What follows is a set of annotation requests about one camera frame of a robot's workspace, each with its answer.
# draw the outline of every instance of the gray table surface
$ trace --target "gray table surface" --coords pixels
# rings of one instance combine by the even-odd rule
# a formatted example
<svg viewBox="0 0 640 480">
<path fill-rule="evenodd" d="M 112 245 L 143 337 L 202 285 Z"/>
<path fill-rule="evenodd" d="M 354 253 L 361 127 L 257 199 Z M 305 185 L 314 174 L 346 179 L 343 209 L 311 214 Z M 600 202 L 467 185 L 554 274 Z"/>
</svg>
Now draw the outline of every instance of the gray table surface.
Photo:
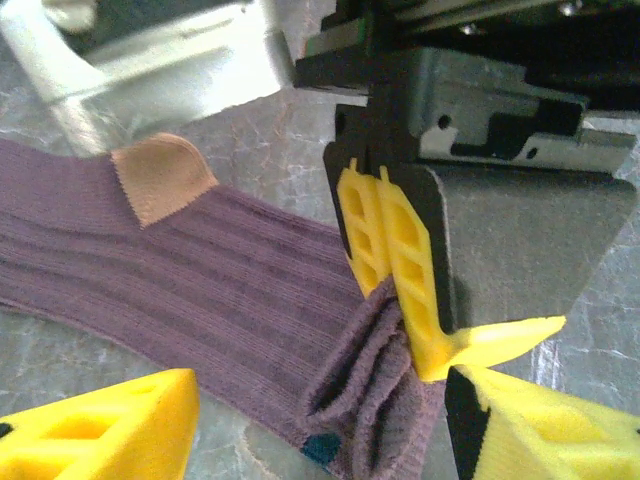
<svg viewBox="0 0 640 480">
<path fill-rule="evenodd" d="M 319 30 L 332 0 L 279 0 L 294 57 Z M 181 128 L 218 179 L 285 210 L 336 224 L 322 166 L 333 110 L 344 98 L 285 90 Z M 640 120 L 589 118 L 640 135 Z M 0 136 L 58 154 L 61 131 L 0 39 Z M 640 187 L 640 149 L 618 175 Z M 564 330 L 499 368 L 512 375 L 640 414 L 640 210 L 618 236 Z M 111 343 L 50 321 L 0 314 L 0 416 L 156 371 Z M 206 395 L 187 480 L 328 478 L 262 427 Z M 455 479 L 444 414 L 423 478 Z"/>
</svg>

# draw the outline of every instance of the yellow gripper pad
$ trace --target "yellow gripper pad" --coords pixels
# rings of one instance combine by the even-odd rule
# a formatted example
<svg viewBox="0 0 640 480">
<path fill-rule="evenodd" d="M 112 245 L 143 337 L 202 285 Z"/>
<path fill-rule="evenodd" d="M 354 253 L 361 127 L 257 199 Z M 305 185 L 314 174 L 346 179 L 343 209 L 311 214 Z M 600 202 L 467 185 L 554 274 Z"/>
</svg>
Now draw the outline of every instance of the yellow gripper pad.
<svg viewBox="0 0 640 480">
<path fill-rule="evenodd" d="M 443 380 L 456 364 L 506 362 L 558 332 L 565 323 L 563 316 L 454 331 L 444 205 L 435 175 L 427 169 L 421 172 L 415 182 L 420 201 L 432 206 L 425 218 L 428 225 L 403 190 L 391 183 L 387 167 L 380 167 L 380 178 L 363 175 L 354 158 L 337 183 L 354 275 L 365 296 L 393 275 L 420 378 Z"/>
<path fill-rule="evenodd" d="M 2 480 L 180 480 L 198 419 L 192 370 L 168 370 L 0 419 Z"/>
<path fill-rule="evenodd" d="M 467 365 L 445 404 L 460 480 L 640 478 L 640 417 Z"/>
</svg>

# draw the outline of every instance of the screw hole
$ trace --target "screw hole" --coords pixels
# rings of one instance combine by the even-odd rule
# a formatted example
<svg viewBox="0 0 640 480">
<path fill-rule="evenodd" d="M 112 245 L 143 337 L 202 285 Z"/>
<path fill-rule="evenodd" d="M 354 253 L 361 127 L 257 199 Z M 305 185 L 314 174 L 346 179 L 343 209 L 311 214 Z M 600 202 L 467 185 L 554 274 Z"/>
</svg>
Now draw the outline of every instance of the screw hole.
<svg viewBox="0 0 640 480">
<path fill-rule="evenodd" d="M 342 135 L 345 128 L 347 128 L 347 116 L 342 112 L 338 112 L 336 115 L 336 135 Z"/>
<path fill-rule="evenodd" d="M 8 423 L 0 423 L 0 438 L 6 437 L 13 432 L 13 427 Z"/>
<path fill-rule="evenodd" d="M 438 128 L 444 130 L 451 125 L 451 117 L 449 115 L 443 115 L 438 119 Z"/>
</svg>

